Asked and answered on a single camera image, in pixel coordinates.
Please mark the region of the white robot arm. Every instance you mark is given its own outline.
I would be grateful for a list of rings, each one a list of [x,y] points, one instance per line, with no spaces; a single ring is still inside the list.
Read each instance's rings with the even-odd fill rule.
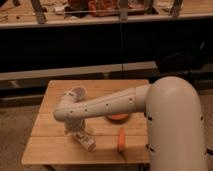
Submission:
[[[208,171],[200,99],[180,77],[163,77],[87,101],[71,89],[61,97],[54,118],[78,132],[87,118],[135,112],[146,114],[150,171]]]

